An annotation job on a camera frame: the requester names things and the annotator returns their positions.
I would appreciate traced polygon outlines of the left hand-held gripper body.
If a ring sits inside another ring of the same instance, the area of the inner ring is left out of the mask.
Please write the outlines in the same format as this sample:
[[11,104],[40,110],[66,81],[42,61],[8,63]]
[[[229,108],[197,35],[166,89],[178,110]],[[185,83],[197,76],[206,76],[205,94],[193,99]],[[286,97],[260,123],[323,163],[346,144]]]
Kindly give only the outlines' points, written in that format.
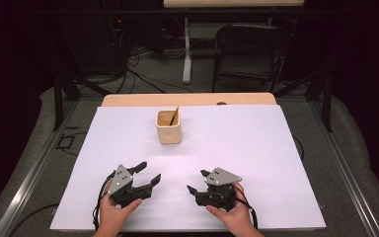
[[152,189],[147,185],[135,188],[133,186],[133,175],[130,175],[123,165],[119,165],[114,172],[114,177],[109,186],[108,195],[116,205],[126,207],[134,200],[147,199],[152,196]]

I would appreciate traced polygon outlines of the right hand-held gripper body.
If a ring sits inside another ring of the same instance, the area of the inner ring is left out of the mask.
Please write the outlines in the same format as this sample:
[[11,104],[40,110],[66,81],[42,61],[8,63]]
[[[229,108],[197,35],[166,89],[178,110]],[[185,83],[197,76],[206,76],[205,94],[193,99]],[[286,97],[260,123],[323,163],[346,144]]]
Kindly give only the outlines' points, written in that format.
[[207,190],[199,192],[199,196],[194,197],[195,202],[202,206],[212,205],[226,211],[231,210],[236,197],[234,184],[241,182],[242,178],[219,167],[209,172],[207,178],[203,177]]

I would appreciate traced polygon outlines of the beige square pen holder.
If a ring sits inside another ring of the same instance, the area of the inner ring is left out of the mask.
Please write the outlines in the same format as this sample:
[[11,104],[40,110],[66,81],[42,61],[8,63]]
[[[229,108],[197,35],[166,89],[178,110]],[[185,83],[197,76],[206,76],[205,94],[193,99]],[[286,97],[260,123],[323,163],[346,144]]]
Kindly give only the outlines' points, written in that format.
[[180,114],[178,113],[174,124],[169,126],[174,111],[159,111],[156,117],[157,134],[161,144],[179,144],[182,141],[182,128]]

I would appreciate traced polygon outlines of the person's right hand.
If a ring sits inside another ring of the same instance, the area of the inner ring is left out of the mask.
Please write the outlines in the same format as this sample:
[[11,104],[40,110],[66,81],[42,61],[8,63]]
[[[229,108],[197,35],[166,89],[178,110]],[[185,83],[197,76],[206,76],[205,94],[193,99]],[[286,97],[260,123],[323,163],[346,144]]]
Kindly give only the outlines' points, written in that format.
[[236,190],[236,200],[234,207],[229,211],[223,211],[215,206],[208,205],[206,209],[216,218],[224,223],[228,228],[236,226],[253,226],[249,209],[245,205],[244,188],[239,184],[234,184]]

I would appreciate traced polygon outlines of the person's left hand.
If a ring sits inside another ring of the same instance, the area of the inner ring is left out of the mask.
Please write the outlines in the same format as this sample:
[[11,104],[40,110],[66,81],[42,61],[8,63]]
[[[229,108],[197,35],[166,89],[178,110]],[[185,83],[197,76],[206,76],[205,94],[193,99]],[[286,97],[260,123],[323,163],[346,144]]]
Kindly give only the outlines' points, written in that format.
[[142,200],[138,198],[126,207],[118,208],[109,195],[104,195],[100,201],[100,226],[98,229],[119,233],[126,219],[141,204]]

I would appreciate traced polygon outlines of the white table sheet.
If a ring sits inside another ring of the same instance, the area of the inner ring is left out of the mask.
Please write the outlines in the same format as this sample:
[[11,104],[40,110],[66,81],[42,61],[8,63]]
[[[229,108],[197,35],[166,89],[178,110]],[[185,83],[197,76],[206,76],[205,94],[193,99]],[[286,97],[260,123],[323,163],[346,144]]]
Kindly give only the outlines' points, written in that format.
[[163,145],[157,107],[97,109],[74,165],[53,230],[94,228],[92,211],[107,175],[118,165],[147,168],[136,186],[161,179],[151,198],[128,218],[126,232],[222,231],[224,225],[197,205],[190,188],[204,191],[202,171],[220,167],[242,179],[261,230],[325,227],[309,179],[280,106],[181,107],[181,143]]

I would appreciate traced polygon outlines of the black metal stand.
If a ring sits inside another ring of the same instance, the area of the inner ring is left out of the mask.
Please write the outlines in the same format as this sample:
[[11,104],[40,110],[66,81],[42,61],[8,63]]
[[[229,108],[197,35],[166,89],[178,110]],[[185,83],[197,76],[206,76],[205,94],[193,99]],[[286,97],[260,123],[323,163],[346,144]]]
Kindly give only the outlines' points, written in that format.
[[276,97],[282,97],[308,82],[310,86],[306,90],[305,98],[308,102],[317,102],[320,96],[322,101],[322,122],[328,132],[332,132],[331,106],[332,106],[332,84],[333,73],[328,69],[316,70],[309,75],[288,84],[286,87],[274,92]]
[[78,101],[82,94],[76,86],[76,82],[84,85],[85,87],[97,92],[102,96],[108,95],[110,92],[97,84],[89,81],[88,79],[80,76],[69,70],[61,70],[57,72],[53,80],[54,92],[54,107],[55,107],[55,124],[54,131],[57,131],[64,121],[64,110],[62,97],[66,95],[71,101]]

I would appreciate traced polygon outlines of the white desk leg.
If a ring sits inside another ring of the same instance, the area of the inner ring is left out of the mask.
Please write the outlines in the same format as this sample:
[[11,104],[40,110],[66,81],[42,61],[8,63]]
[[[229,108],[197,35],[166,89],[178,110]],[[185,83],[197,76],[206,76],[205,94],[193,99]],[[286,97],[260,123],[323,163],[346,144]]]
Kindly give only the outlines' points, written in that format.
[[188,18],[185,18],[185,60],[183,71],[183,83],[190,83],[191,74],[191,55],[190,55],[190,22]]

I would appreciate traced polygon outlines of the black folding chair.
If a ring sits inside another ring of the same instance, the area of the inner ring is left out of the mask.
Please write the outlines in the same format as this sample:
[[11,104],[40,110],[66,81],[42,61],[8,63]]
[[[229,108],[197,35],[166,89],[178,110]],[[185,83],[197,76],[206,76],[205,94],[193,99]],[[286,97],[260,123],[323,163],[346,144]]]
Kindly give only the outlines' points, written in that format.
[[278,26],[231,24],[215,36],[212,91],[219,78],[269,83],[272,93],[279,81],[291,33]]

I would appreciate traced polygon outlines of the light wooden desk top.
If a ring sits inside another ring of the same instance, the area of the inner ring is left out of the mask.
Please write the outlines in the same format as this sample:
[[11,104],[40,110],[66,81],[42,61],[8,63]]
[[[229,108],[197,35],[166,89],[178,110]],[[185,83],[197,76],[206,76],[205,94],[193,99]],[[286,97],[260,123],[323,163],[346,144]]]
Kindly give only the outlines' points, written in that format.
[[298,7],[306,0],[163,0],[165,8]]

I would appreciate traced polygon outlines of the aluminium floor rail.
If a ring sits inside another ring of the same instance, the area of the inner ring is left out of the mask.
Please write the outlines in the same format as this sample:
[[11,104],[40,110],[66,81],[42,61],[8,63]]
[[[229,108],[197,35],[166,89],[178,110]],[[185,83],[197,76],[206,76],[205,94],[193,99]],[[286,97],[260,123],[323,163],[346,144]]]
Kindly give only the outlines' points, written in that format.
[[51,151],[55,148],[57,141],[62,136],[63,127],[68,123],[77,106],[78,102],[66,103],[65,110],[63,111],[64,121],[61,123],[60,128],[56,131],[52,131],[48,135],[42,150],[36,156],[29,172],[20,183],[17,191],[11,198],[11,202],[7,205],[5,212],[0,218],[0,237],[9,237],[10,232],[15,227],[19,216],[22,214],[23,209],[32,195],[46,164],[48,163]]
[[328,131],[323,123],[323,111],[317,102],[310,102],[309,108],[314,115],[320,130],[324,134],[326,142],[331,147],[333,152],[334,161],[339,170],[343,184],[348,192],[348,195],[357,211],[357,214],[367,232],[368,237],[379,237],[379,223],[376,220],[370,205],[364,196],[358,182],[354,178],[344,156],[341,148],[336,142],[334,135]]

